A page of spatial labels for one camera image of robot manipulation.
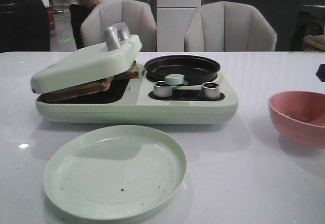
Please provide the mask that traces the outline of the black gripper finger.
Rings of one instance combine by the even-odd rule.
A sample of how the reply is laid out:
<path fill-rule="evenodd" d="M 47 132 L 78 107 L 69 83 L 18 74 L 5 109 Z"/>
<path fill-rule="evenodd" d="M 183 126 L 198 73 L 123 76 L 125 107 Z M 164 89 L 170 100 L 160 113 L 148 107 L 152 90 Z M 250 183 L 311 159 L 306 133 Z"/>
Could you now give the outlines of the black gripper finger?
<path fill-rule="evenodd" d="M 319 65 L 316 76 L 321 82 L 325 82 L 325 64 Z"/>

